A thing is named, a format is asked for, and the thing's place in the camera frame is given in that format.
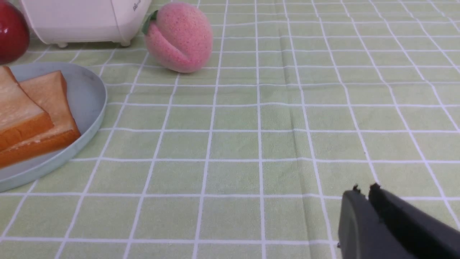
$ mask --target peach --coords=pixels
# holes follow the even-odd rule
[[[206,15],[188,3],[171,2],[153,12],[142,27],[149,53],[179,73],[201,69],[213,50],[213,30]]]

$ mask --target green checkered tablecloth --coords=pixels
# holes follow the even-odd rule
[[[16,63],[84,65],[109,105],[77,157],[0,194],[0,258],[337,259],[355,183],[460,227],[459,1],[191,3],[214,30],[193,74],[141,34],[32,40]]]

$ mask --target green leaf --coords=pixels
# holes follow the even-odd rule
[[[145,21],[145,23],[142,25],[142,33],[144,33],[144,35],[147,35],[147,33],[148,33],[148,31],[149,31],[150,22],[156,20],[156,14],[157,14],[157,13],[158,13],[158,10],[156,10],[156,11],[153,12],[153,13],[151,13],[151,14],[147,17],[147,20]]]

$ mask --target plate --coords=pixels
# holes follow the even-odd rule
[[[32,182],[65,164],[94,137],[104,119],[107,89],[92,71],[75,64],[38,62],[11,66],[18,81],[60,70],[67,81],[70,111],[81,137],[65,149],[44,154],[0,170],[0,192]]]

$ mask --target tablecloth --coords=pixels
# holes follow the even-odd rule
[[[15,62],[88,67],[109,104],[74,159],[0,194],[1,258],[337,259],[355,183],[460,228],[458,1],[189,2],[214,33],[196,73],[140,33]]]

